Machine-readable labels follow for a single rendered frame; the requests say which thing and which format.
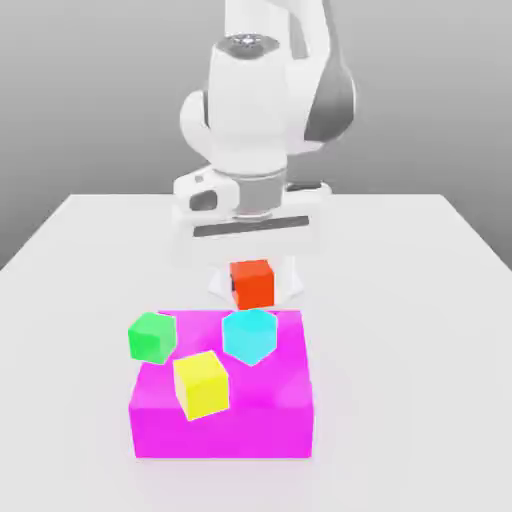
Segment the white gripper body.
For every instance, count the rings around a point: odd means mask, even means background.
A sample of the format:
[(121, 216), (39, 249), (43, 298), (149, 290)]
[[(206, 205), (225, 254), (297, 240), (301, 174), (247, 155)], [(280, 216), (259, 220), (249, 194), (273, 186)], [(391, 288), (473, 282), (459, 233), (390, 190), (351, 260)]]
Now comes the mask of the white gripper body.
[(212, 212), (171, 209), (171, 260), (180, 265), (222, 265), (316, 251), (327, 238), (324, 182), (294, 183), (281, 206), (259, 220), (229, 219)]

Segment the small red cube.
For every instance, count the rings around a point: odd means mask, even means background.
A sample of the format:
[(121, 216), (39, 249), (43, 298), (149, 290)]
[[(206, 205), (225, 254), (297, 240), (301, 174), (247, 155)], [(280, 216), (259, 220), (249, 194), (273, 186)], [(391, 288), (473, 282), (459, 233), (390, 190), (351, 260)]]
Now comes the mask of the small red cube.
[(231, 292), (239, 310), (275, 304), (274, 272), (265, 259), (230, 264)]

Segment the small cyan cube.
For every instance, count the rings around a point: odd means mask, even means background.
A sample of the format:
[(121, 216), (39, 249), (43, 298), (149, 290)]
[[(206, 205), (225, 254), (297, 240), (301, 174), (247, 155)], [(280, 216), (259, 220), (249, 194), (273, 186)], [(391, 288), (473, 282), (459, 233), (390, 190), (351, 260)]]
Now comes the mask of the small cyan cube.
[(277, 348), (278, 318), (261, 309), (235, 311), (222, 320), (225, 354), (255, 366)]

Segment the small green cube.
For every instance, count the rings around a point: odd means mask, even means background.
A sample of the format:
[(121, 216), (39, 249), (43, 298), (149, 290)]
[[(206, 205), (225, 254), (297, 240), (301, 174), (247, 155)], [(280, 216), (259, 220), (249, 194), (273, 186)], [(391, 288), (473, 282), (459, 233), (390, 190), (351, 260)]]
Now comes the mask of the small green cube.
[(133, 359), (162, 365), (177, 347), (176, 318), (145, 312), (129, 327), (128, 340)]

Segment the small yellow cube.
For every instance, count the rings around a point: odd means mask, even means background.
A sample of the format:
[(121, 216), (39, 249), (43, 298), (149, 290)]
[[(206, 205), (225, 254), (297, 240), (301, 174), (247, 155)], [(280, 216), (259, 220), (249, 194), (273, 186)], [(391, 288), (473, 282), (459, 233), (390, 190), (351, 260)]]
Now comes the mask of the small yellow cube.
[(229, 375), (213, 350), (175, 359), (173, 378), (177, 400), (188, 421), (229, 409)]

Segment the large magenta box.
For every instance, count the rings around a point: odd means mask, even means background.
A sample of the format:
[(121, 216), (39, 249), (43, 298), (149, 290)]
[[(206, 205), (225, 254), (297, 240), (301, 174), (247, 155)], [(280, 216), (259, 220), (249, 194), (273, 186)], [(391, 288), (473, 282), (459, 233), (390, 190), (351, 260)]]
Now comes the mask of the large magenta box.
[[(139, 458), (308, 458), (314, 401), (303, 317), (274, 310), (277, 347), (255, 366), (222, 349), (225, 310), (170, 310), (178, 346), (163, 365), (141, 365), (129, 402)], [(173, 361), (212, 350), (229, 377), (230, 407), (189, 421), (176, 397)]]

